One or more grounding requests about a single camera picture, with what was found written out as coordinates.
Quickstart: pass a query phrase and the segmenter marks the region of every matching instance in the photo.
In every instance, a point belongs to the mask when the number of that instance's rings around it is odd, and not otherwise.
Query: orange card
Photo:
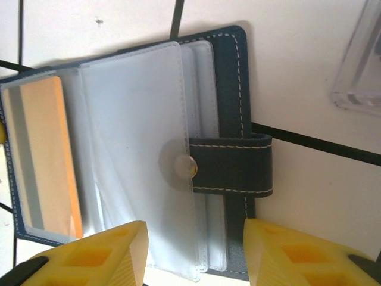
[[[3,95],[25,224],[81,238],[82,220],[60,78],[9,88]]]

